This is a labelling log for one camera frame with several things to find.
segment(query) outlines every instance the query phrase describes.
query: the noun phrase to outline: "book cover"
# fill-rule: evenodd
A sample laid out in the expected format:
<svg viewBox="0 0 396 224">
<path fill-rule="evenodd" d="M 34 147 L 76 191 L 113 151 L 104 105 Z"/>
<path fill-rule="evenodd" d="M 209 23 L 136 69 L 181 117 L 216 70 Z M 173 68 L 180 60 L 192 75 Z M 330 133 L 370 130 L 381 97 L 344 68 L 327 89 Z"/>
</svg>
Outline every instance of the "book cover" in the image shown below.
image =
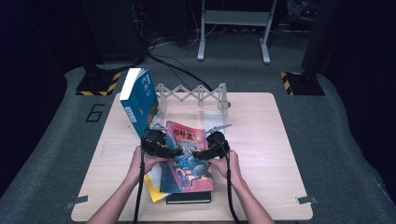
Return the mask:
<svg viewBox="0 0 396 224">
<path fill-rule="evenodd" d="M 211 203 L 212 192 L 202 191 L 193 193 L 173 193 L 166 197 L 167 204 L 179 203 Z"/>
<path fill-rule="evenodd" d="M 120 102 L 141 138 L 150 123 L 155 122 L 161 115 L 149 70 L 129 69 L 120 93 Z"/>
<path fill-rule="evenodd" d="M 148 188 L 149 196 L 151 200 L 156 203 L 161 199 L 169 196 L 171 193 L 160 192 L 161 189 L 161 174 L 162 167 L 159 163 L 155 164 L 151 171 L 149 171 L 144 176 L 144 182 L 146 187 Z"/>
<path fill-rule="evenodd" d="M 161 192 L 186 193 L 212 191 L 212 169 L 207 161 L 195 159 L 194 150 L 207 149 L 205 130 L 167 121 L 166 145 L 183 148 L 184 155 L 163 164 Z"/>
</svg>

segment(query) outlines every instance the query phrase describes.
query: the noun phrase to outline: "red magazine cover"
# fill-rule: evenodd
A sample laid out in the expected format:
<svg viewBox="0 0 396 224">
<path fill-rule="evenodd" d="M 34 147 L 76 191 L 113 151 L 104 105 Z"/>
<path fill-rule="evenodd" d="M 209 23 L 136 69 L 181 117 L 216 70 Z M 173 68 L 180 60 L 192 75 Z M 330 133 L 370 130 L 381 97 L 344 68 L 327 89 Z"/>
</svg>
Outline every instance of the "red magazine cover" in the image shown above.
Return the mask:
<svg viewBox="0 0 396 224">
<path fill-rule="evenodd" d="M 207 149 L 205 130 L 167 121 L 166 146 L 181 147 L 184 155 L 167 161 L 163 166 L 161 192 L 185 193 L 212 191 L 212 169 L 207 161 L 195 159 L 192 152 Z"/>
</svg>

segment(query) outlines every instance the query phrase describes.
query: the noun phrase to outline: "human arm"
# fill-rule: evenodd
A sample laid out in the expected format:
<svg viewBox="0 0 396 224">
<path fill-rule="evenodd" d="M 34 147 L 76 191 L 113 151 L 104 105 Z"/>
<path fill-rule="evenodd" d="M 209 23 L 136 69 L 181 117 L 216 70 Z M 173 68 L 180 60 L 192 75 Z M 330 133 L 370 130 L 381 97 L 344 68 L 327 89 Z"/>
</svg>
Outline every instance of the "human arm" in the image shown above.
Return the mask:
<svg viewBox="0 0 396 224">
<path fill-rule="evenodd" d="M 113 195 L 111 195 L 111 197 L 93 214 L 90 220 L 88 220 L 88 224 L 117 223 L 125 204 L 128 202 L 129 196 L 134 190 L 134 187 L 139 183 L 141 150 L 141 147 L 136 147 L 131 165 L 124 180 Z M 152 157 L 145 153 L 145 174 L 160 161 L 166 161 L 166 159 Z"/>
<path fill-rule="evenodd" d="M 234 150 L 229 152 L 230 158 L 230 170 L 231 170 L 231 182 L 232 187 L 236 192 L 239 202 L 244 209 L 247 221 L 249 224 L 263 224 L 263 223 L 274 223 L 268 212 L 260 204 L 257 198 L 253 195 L 248 187 L 247 182 L 242 177 L 242 173 L 239 167 L 238 154 Z M 215 165 L 221 175 L 226 178 L 227 176 L 227 161 L 226 158 L 222 159 L 211 159 L 208 160 L 211 164 Z"/>
</svg>

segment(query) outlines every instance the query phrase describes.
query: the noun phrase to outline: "black book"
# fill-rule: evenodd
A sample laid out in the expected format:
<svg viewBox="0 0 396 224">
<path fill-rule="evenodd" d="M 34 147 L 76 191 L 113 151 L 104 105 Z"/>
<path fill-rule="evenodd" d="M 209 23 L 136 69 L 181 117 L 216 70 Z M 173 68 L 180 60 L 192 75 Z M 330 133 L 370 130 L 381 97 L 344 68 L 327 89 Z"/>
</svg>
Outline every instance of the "black book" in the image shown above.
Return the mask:
<svg viewBox="0 0 396 224">
<path fill-rule="evenodd" d="M 166 197 L 167 204 L 176 203 L 210 203 L 212 194 L 210 191 L 191 192 L 191 193 L 173 193 Z"/>
</svg>

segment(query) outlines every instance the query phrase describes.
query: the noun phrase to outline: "gray carpet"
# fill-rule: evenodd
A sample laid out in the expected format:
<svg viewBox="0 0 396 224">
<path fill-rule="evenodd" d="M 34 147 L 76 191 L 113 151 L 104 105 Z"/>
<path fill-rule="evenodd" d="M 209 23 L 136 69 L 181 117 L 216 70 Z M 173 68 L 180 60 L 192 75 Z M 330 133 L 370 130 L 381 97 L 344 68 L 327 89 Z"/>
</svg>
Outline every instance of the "gray carpet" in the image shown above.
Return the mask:
<svg viewBox="0 0 396 224">
<path fill-rule="evenodd" d="M 257 35 L 218 36 L 207 40 L 205 60 L 197 62 L 198 44 L 165 44 L 153 55 L 178 59 L 212 88 L 271 92 L 285 124 L 291 148 L 314 216 L 306 223 L 396 223 L 396 209 L 375 169 L 361 155 L 351 136 L 347 115 L 336 89 L 324 76 L 318 81 L 325 96 L 288 96 L 280 72 L 300 72 L 307 37 L 276 33 L 269 48 L 271 65 L 262 62 Z M 178 61 L 161 59 L 183 67 Z M 125 64 L 107 64 L 105 68 Z M 183 84 L 168 67 L 147 58 L 139 67 L 151 70 L 156 83 Z M 186 85 L 199 83 L 177 72 Z M 28 162 L 0 200 L 0 223 L 73 223 L 66 203 L 78 196 L 106 116 L 125 79 L 122 73 L 109 96 L 78 96 L 85 72 L 65 74 L 68 89 L 59 110 Z M 86 122 L 92 107 L 102 111 L 98 122 Z"/>
</svg>

